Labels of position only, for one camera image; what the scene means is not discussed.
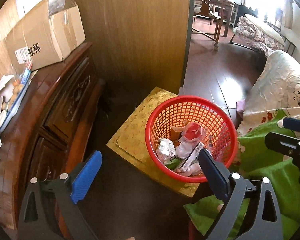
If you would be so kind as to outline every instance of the barcode label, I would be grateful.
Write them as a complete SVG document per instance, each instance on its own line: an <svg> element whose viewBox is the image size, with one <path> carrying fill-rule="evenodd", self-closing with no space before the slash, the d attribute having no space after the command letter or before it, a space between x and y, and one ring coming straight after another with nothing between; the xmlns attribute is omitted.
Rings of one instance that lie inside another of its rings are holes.
<svg viewBox="0 0 300 240"><path fill-rule="evenodd" d="M23 64L23 63L31 61L28 47L23 47L21 49L17 49L14 51L14 53L16 54L19 64Z"/></svg>

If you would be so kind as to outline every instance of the cardboard box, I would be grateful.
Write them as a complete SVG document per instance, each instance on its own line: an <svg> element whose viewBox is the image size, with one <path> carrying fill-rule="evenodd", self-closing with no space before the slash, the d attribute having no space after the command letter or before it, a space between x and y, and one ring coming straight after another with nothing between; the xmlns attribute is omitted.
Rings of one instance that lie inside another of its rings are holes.
<svg viewBox="0 0 300 240"><path fill-rule="evenodd" d="M49 0L42 0L33 7L5 39L18 73L30 60L31 70L62 61L85 40L78 6L74 4L49 19L48 3Z"/></svg>

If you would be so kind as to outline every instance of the cabinet door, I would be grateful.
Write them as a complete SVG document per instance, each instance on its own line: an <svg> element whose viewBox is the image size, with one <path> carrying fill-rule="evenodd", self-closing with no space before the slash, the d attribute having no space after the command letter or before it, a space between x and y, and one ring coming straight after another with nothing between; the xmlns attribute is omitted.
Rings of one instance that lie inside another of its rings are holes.
<svg viewBox="0 0 300 240"><path fill-rule="evenodd" d="M66 152L60 150L44 138L37 140L30 165L30 177L40 180L57 178L66 161Z"/></svg>
<svg viewBox="0 0 300 240"><path fill-rule="evenodd" d="M96 79L94 65L87 56L65 84L62 96L45 122L45 127L65 142L71 140L77 129Z"/></svg>

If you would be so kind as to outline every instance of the red trash basket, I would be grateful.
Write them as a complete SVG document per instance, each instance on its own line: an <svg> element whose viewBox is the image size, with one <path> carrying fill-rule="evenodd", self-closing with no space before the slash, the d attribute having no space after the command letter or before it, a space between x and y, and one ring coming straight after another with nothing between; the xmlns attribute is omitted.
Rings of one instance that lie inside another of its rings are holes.
<svg viewBox="0 0 300 240"><path fill-rule="evenodd" d="M146 146L154 163L168 176L192 183L206 182L203 173L185 177L169 170L155 153L159 138L170 138L170 127L182 127L182 121L197 122L207 130L204 144L211 140L213 159L223 162L228 168L237 153L237 133L228 115L216 104L195 96L178 96L157 106L146 124Z"/></svg>

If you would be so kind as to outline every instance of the yellow mat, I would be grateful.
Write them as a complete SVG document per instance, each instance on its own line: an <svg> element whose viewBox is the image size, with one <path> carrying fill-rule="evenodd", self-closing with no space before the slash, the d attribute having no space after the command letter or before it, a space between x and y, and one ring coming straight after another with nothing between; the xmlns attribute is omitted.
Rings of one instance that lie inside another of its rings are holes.
<svg viewBox="0 0 300 240"><path fill-rule="evenodd" d="M181 182L163 173L151 159L145 142L146 123L152 111L163 101L176 96L156 87L112 136L107 146L151 179L176 192L192 197L199 183Z"/></svg>

